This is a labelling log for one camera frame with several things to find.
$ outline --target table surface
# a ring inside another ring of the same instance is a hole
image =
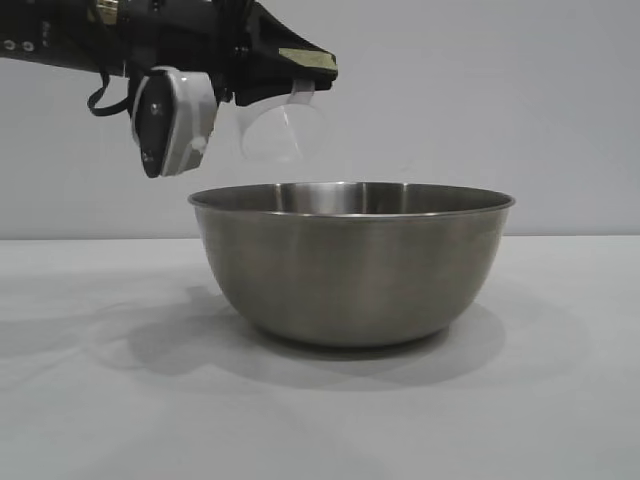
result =
[[[640,237],[505,238],[448,332],[256,333],[197,240],[0,243],[0,478],[640,478]]]

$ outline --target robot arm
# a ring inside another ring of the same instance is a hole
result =
[[[200,165],[218,105],[329,90],[335,56],[254,0],[3,0],[0,57],[98,72],[96,116],[127,111],[149,177]],[[98,107],[110,76],[127,98]]]

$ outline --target bowl rim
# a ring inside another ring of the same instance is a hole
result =
[[[387,185],[387,186],[400,186],[409,187],[409,186],[418,186],[418,187],[435,187],[435,188],[449,188],[454,190],[467,190],[467,191],[475,191],[475,192],[483,192],[493,194],[499,197],[502,197],[504,202],[499,205],[493,205],[490,207],[484,208],[475,208],[468,210],[451,210],[451,211],[442,211],[442,212],[425,212],[425,213],[338,213],[338,214],[329,214],[329,213],[298,213],[298,212],[276,212],[271,210],[231,210],[226,208],[216,207],[209,203],[198,200],[196,197],[205,195],[212,192],[218,192],[223,190],[241,190],[244,188],[260,188],[260,187],[273,187],[273,186],[296,186],[296,185],[309,185],[309,186],[330,186],[330,185]],[[314,218],[363,218],[363,219],[393,219],[393,218],[439,218],[439,217],[452,217],[452,216],[461,216],[461,215],[470,215],[477,213],[487,213],[487,212],[497,212],[500,210],[507,210],[513,207],[516,204],[515,197],[496,190],[489,190],[484,188],[476,188],[476,187],[466,187],[466,186],[455,186],[448,184],[437,184],[437,183],[416,183],[416,182],[367,182],[367,181],[335,181],[335,182],[283,182],[283,183],[257,183],[257,184],[248,184],[248,185],[235,185],[235,186],[227,186],[227,187],[218,187],[211,188],[208,190],[202,190],[199,192],[192,193],[188,197],[188,202],[197,208],[202,208],[205,210],[215,211],[219,213],[233,213],[233,214],[252,214],[252,215],[269,215],[269,216],[277,216],[277,217],[314,217]]]

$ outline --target screw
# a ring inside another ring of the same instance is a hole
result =
[[[249,55],[249,48],[246,46],[236,47],[233,51],[238,58],[246,58]]]
[[[162,115],[162,104],[160,104],[160,103],[152,103],[151,104],[151,115]]]

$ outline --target yellow tape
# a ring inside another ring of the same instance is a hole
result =
[[[296,62],[303,67],[324,68],[325,70],[338,71],[338,65],[333,55],[317,50],[299,50],[297,48],[281,48],[280,55]]]

